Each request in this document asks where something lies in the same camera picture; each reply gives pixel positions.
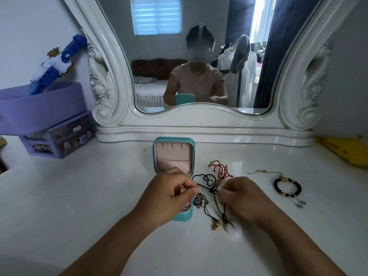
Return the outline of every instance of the bracelet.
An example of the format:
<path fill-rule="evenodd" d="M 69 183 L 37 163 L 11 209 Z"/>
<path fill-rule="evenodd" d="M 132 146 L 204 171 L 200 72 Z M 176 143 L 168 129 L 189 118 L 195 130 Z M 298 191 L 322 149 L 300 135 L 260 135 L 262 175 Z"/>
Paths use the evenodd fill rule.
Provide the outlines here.
<path fill-rule="evenodd" d="M 297 186 L 297 191 L 293 194 L 288 194 L 288 193 L 285 193 L 283 192 L 279 187 L 278 187 L 278 182 L 280 181 L 287 181 L 287 182 L 290 182 L 290 183 L 293 183 L 294 185 Z M 283 176 L 280 176 L 278 179 L 276 179 L 274 181 L 274 188 L 276 189 L 276 191 L 280 194 L 280 195 L 283 195 L 283 196 L 289 196 L 291 198 L 295 198 L 296 196 L 298 196 L 300 193 L 301 193 L 301 185 L 295 181 L 295 180 L 292 180 L 291 178 L 287 178 L 287 177 L 283 177 Z"/>

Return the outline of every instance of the teal jewelry box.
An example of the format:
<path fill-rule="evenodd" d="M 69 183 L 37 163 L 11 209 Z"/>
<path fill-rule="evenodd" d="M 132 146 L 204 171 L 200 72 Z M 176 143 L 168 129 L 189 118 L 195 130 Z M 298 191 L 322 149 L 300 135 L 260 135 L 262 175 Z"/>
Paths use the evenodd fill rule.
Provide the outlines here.
<path fill-rule="evenodd" d="M 194 173 L 195 145 L 194 140 L 191 138 L 160 136 L 152 145 L 154 171 L 160 173 L 170 168 L 178 167 L 191 177 Z M 173 220 L 188 221 L 192 214 L 193 199 Z"/>

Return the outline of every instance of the mirror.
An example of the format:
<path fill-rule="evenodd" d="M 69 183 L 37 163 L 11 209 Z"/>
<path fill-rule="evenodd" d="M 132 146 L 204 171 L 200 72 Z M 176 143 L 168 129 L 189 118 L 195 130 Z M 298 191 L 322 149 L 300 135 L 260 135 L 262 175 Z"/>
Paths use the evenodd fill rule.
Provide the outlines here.
<path fill-rule="evenodd" d="M 260 115 L 320 0 L 97 0 L 143 113 L 210 103 Z"/>

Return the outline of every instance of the brown headboard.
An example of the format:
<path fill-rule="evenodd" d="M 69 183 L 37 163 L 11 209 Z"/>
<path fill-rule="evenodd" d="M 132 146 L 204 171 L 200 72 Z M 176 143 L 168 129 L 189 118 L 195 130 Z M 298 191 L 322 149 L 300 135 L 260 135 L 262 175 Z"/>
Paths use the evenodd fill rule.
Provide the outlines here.
<path fill-rule="evenodd" d="M 172 70 L 187 63 L 184 59 L 153 59 L 132 61 L 132 72 L 135 76 L 153 77 L 168 80 Z"/>

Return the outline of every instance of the short sleeve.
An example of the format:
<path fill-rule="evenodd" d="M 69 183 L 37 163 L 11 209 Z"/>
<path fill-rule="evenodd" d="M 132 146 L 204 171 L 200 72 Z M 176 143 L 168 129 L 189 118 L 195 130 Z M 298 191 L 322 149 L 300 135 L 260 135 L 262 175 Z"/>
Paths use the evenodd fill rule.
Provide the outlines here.
<path fill-rule="evenodd" d="M 182 69 L 183 69 L 183 66 L 180 65 L 180 66 L 175 67 L 171 72 L 171 74 L 178 80 L 178 82 L 180 82 Z"/>
<path fill-rule="evenodd" d="M 224 75 L 218 69 L 214 70 L 214 84 L 218 83 L 220 80 L 225 80 Z"/>

